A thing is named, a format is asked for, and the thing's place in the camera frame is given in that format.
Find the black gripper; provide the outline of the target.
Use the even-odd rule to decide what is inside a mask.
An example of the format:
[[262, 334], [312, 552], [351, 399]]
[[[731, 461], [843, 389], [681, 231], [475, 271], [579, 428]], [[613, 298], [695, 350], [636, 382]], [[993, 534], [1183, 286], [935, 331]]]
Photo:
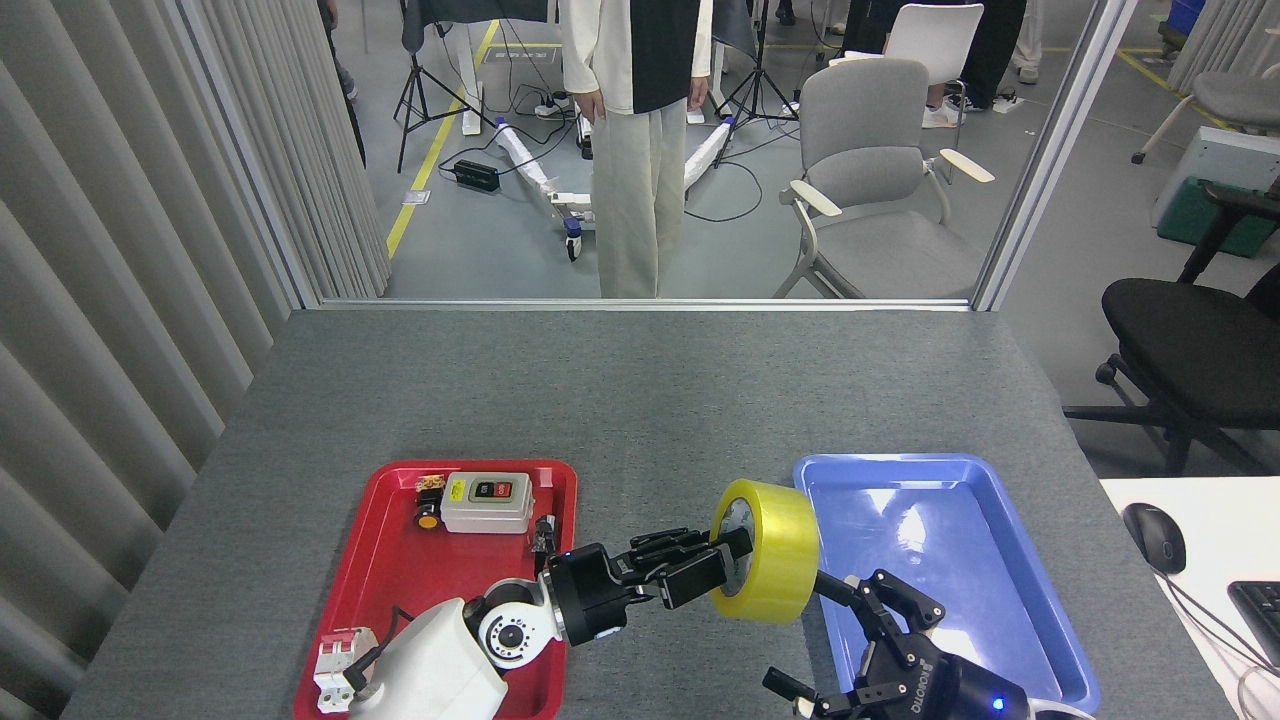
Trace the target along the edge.
[[[815, 592], [850, 609], [864, 635], [896, 659], [915, 659], [911, 641], [891, 614], [908, 623], [909, 633], [924, 635], [942, 623], [945, 606], [884, 569], [867, 579], [841, 580], [819, 570]], [[888, 656], [864, 662], [858, 688], [849, 693], [822, 696], [815, 688], [769, 666], [762, 685], [787, 701], [796, 717], [847, 719], [869, 706], [865, 694], [873, 685], [887, 685], [886, 701], [867, 710], [869, 719], [1030, 719], [1030, 703], [1014, 682], [955, 653], [920, 659], [901, 669]]]
[[722, 587], [730, 569], [753, 551], [748, 529], [713, 539], [708, 530], [672, 528], [635, 536], [611, 557], [586, 544], [550, 559], [547, 580], [564, 642], [579, 646], [626, 626], [626, 609], [652, 598], [677, 609]]

